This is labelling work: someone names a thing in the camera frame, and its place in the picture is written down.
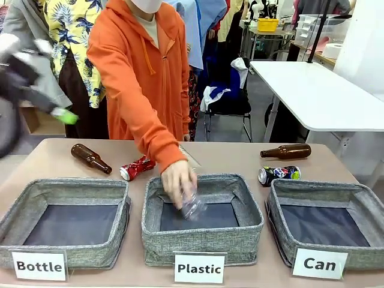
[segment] orange hoodie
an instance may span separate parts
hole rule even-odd
[[[159,49],[124,0],[109,0],[89,36],[88,58],[107,90],[111,139],[135,140],[161,172],[184,155],[189,98],[185,26],[172,6],[155,14]]]

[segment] yellow basket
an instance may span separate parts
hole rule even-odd
[[[260,18],[257,21],[257,30],[259,32],[275,32],[277,29],[277,19],[264,19]]]

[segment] pepsi can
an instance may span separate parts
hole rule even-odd
[[[288,166],[283,168],[263,167],[259,170],[258,179],[264,187],[270,187],[274,179],[294,179],[299,180],[301,172],[297,166]]]

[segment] paper towel roll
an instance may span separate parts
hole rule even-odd
[[[326,58],[337,59],[341,48],[343,48],[342,44],[328,43],[324,48],[322,56]]]

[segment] brown glass bottle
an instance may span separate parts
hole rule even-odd
[[[71,149],[71,154],[90,168],[98,169],[105,174],[111,174],[112,172],[112,168],[100,158],[100,155],[83,144],[74,145]]]
[[[262,151],[262,158],[279,158],[282,160],[306,158],[311,155],[311,146],[308,144],[282,145],[279,148]]]

